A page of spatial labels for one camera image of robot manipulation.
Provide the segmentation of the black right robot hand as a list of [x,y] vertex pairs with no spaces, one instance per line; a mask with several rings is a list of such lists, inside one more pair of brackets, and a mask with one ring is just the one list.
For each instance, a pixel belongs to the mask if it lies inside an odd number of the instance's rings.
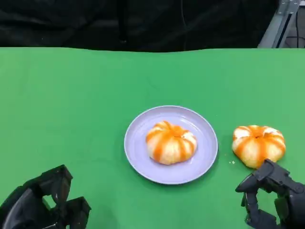
[[[237,186],[235,191],[243,193],[241,206],[247,211],[245,222],[248,226],[254,229],[305,227],[305,186],[293,181],[289,174],[288,170],[266,159]],[[277,194],[274,205],[280,219],[279,224],[276,222],[276,216],[259,208],[256,197],[258,189]]]

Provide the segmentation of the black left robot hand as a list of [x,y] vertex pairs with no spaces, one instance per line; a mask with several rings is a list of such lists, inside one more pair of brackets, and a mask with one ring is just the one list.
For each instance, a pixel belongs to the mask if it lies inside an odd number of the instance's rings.
[[0,207],[2,229],[84,229],[91,207],[68,200],[72,175],[60,165],[18,186]]

